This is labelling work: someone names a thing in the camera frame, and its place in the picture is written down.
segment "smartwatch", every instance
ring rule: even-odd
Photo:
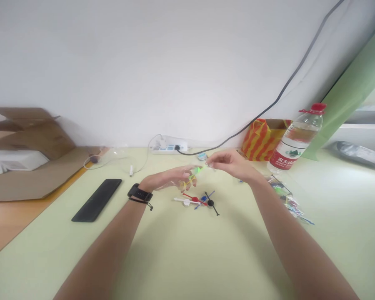
[[[128,197],[136,197],[144,202],[149,202],[150,199],[153,197],[152,193],[145,192],[138,188],[139,183],[135,183],[128,192]]]

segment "hand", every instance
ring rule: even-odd
[[[258,176],[262,177],[236,150],[216,152],[207,159],[206,163],[214,169],[223,170],[247,183],[255,180]]]
[[[181,187],[180,191],[184,192],[185,189],[189,190],[191,185],[195,187],[197,184],[196,177],[191,177],[193,176],[192,170],[195,168],[201,168],[201,166],[187,165],[176,167],[164,172],[147,176],[139,184],[139,189],[152,193],[154,190],[161,190],[174,185]]]

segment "smartphone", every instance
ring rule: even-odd
[[[73,222],[93,222],[110,200],[122,179],[106,179],[71,219]]]

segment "water bottle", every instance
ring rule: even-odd
[[[322,115],[326,104],[313,104],[311,110],[304,112],[286,130],[268,162],[268,169],[273,174],[289,170],[310,145],[313,138],[321,130]]]

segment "red bottle cap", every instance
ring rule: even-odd
[[[312,110],[324,110],[326,107],[326,104],[324,103],[315,103],[311,106]]]
[[[310,113],[312,115],[323,115],[326,104],[324,103],[315,103],[311,106],[310,110],[299,110],[299,113]]]

